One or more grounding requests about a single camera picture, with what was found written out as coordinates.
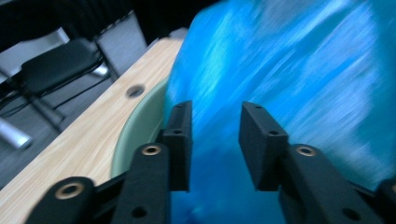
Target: green plastic bowl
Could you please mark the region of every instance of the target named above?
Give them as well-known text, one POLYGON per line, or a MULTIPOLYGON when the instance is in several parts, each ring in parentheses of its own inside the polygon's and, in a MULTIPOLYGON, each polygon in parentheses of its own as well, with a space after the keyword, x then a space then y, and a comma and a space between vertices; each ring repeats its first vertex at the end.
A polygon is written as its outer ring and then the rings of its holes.
POLYGON ((136 106, 120 133, 111 165, 111 177, 129 170, 136 149, 153 143, 163 127, 166 81, 157 84, 136 106))

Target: blue cloth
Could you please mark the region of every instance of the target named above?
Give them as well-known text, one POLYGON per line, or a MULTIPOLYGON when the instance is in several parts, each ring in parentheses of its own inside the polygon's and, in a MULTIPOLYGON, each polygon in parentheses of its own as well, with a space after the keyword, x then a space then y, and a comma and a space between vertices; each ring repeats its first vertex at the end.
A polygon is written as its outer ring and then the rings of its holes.
POLYGON ((238 145, 243 101, 264 106, 291 143, 321 149, 374 189, 396 173, 394 1, 230 0, 202 11, 166 93, 193 101, 191 192, 173 223, 282 223, 277 193, 255 191, 238 145))

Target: floor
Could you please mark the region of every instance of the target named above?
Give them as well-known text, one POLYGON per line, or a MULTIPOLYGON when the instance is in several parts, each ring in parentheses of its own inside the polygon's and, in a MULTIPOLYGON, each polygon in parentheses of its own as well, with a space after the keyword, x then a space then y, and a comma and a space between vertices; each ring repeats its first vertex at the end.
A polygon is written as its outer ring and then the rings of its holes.
MULTIPOLYGON (((171 36, 184 38, 186 33, 186 29, 180 29, 173 32, 171 36)), ((104 33, 100 39, 100 44, 119 74, 123 74, 149 49, 144 42, 134 14, 104 33)), ((63 89, 46 96, 44 99, 52 105, 56 105, 67 98, 67 96, 73 95, 74 92, 91 86, 98 78, 96 75, 85 76, 63 89)), ((62 127, 66 128, 70 125, 111 84, 111 80, 108 79, 67 104, 60 106, 59 110, 67 116, 62 121, 62 127)), ((3 108, 0 114, 23 103, 24 101, 22 99, 18 99, 6 108, 3 108)), ((33 144, 27 149, 15 149, 0 139, 0 188, 12 180, 14 176, 58 136, 48 123, 38 116, 29 105, 10 117, 2 116, 2 118, 29 134, 33 138, 33 144)))

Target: screw hole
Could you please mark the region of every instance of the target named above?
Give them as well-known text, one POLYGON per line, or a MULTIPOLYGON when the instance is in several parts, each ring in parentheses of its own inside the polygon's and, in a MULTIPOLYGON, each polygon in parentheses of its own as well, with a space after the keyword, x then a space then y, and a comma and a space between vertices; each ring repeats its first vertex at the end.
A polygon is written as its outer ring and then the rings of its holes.
POLYGON ((157 155, 160 152, 161 152, 161 148, 160 147, 156 147, 156 146, 145 147, 142 150, 143 155, 146 155, 146 156, 154 156, 154 155, 157 155))
POLYGON ((132 86, 126 91, 126 95, 130 98, 136 98, 145 91, 145 87, 142 85, 132 86))
POLYGON ((84 185, 79 182, 69 183, 55 192, 55 197, 59 200, 71 199, 78 196, 84 190, 84 185))
POLYGON ((136 217, 136 218, 145 217, 147 214, 148 214, 148 212, 143 207, 136 207, 132 211, 132 217, 136 217))
POLYGON ((297 152, 303 156, 315 156, 317 152, 309 147, 297 147, 297 152))
POLYGON ((278 135, 279 132, 277 132, 277 131, 270 131, 269 134, 270 134, 270 135, 278 135))
POLYGON ((73 193, 73 192, 76 191, 76 190, 77 190, 77 186, 72 185, 72 186, 69 186, 69 187, 65 188, 65 189, 62 191, 62 193, 63 193, 63 194, 71 194, 71 193, 73 193))
POLYGON ((359 221, 361 220, 361 216, 359 215, 359 213, 357 213, 355 210, 350 209, 350 208, 343 208, 343 213, 344 215, 351 219, 351 220, 355 220, 355 221, 359 221))

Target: wooden table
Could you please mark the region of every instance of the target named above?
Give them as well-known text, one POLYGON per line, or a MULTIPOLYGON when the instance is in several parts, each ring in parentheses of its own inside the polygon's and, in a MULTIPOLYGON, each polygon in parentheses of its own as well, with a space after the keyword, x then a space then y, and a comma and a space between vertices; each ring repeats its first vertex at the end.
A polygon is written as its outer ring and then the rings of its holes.
POLYGON ((0 191, 0 223, 23 223, 46 190, 69 176, 110 178, 120 131, 138 102, 169 75, 182 41, 162 39, 0 191), (133 85, 146 90, 126 96, 133 85))

